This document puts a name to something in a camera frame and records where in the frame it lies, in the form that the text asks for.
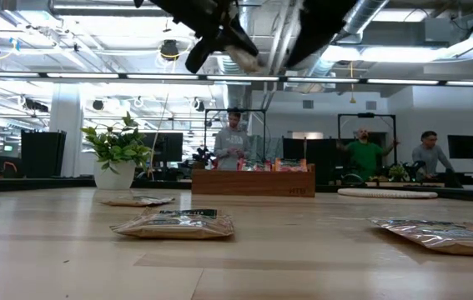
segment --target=green leaves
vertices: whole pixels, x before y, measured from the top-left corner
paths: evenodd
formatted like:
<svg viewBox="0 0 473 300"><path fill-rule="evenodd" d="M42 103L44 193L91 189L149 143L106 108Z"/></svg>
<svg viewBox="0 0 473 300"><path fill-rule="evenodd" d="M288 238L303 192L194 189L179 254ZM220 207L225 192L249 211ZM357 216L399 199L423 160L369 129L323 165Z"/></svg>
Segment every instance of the green leaves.
<svg viewBox="0 0 473 300"><path fill-rule="evenodd" d="M92 143L98 162L105 163L101 167L103 170L110 169L117 174L112 165L130 161L146 170L151 149L143 145L143 134L139 132L138 124L130 117L130 113L127 112L127 117L123 117L123 123L124 126L118 123L112 127L105 126L106 131L99 135L96 127L82 128L81 131L86 133L86 140Z"/></svg>

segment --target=wooden box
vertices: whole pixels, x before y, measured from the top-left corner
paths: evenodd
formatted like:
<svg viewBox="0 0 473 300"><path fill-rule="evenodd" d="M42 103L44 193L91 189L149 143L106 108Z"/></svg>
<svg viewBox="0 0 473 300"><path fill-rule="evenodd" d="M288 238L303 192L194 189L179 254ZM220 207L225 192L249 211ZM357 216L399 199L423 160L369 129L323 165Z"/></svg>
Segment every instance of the wooden box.
<svg viewBox="0 0 473 300"><path fill-rule="evenodd" d="M314 165L308 172L193 170L192 194L315 197Z"/></svg>

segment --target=computer monitor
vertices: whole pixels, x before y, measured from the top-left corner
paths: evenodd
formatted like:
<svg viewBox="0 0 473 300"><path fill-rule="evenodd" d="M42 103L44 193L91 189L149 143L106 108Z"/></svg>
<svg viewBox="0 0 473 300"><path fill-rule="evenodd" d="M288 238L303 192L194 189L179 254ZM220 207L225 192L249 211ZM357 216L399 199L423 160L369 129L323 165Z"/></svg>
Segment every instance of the computer monitor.
<svg viewBox="0 0 473 300"><path fill-rule="evenodd" d="M448 135L450 158L473 159L473 136Z"/></svg>
<svg viewBox="0 0 473 300"><path fill-rule="evenodd" d="M143 145L151 148L155 135L156 133L145 133ZM154 146L154 160L156 162L181 162L183 160L183 140L181 132L160 132Z"/></svg>

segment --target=white mat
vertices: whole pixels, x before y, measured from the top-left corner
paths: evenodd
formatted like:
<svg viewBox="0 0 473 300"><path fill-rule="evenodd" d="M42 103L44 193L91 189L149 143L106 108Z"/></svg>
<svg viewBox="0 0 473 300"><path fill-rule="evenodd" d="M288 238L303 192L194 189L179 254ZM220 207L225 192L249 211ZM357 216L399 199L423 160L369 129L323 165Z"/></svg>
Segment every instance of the white mat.
<svg viewBox="0 0 473 300"><path fill-rule="evenodd" d="M373 188L341 188L338 190L338 194L344 196L366 198L431 199L438 197L438 194L436 192L395 191Z"/></svg>

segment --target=ceiling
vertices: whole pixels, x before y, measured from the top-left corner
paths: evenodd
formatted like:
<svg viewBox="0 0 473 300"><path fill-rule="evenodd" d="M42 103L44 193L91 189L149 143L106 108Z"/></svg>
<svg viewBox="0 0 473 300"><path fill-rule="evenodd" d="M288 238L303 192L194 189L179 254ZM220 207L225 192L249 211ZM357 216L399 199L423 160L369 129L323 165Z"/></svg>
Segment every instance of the ceiling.
<svg viewBox="0 0 473 300"><path fill-rule="evenodd" d="M91 73L188 73L184 62L187 51L197 42L194 33L182 23L175 24L167 14L158 10L130 10L132 0L55 0L49 9L48 0L28 2L0 0L3 8L16 3L11 9L0 10L0 71L31 72L91 72ZM259 58L264 64L273 58L272 68L265 73L296 73L309 76L321 63L321 52L309 57L294 69L282 67L285 59L282 42L287 39L286 50L291 49L299 32L299 23L290 13L294 9L287 0L240 0L240 21L260 50ZM126 7L126 9L102 9L104 6ZM288 11L283 24L282 12ZM438 48L447 48L459 42L466 34L460 28L473 23L473 0L424 1L391 0L373 22L364 30L360 43L340 44L341 47L365 48L377 46L426 47L427 20L445 24ZM280 30L280 40L275 34ZM181 52L174 62L160 57L159 49L164 40L176 40ZM223 61L231 63L225 53L210 56L199 73L223 73ZM473 60L448 59L444 62L369 62L327 61L330 69L326 76L357 78L438 78L473 79ZM86 100L85 115L94 123L112 122L97 120L97 117L119 117L125 110L144 117L171 116L176 118L203 118L202 112L193 108L194 100L204 102L208 108L226 108L230 95L225 85L163 85L144 83L82 83ZM263 85L252 85L254 108L260 107L264 99ZM297 87L275 89L271 109L286 113L301 110L300 102L312 98L343 96L351 91L349 84L339 84L325 89L326 94L301 95ZM362 98L387 98L397 92L398 87L363 86L355 89ZM15 118L13 115L31 115L23 108L24 98L38 101L52 109L52 82L20 82L0 79L0 131L8 128L45 129L48 117ZM103 111L92 108L94 100L102 100ZM344 101L335 102L341 111ZM312 113L330 111L332 104L316 105ZM162 129L188 130L201 128L201 122L161 122ZM157 122L144 124L144 128L155 129ZM219 128L221 123L214 124Z"/></svg>

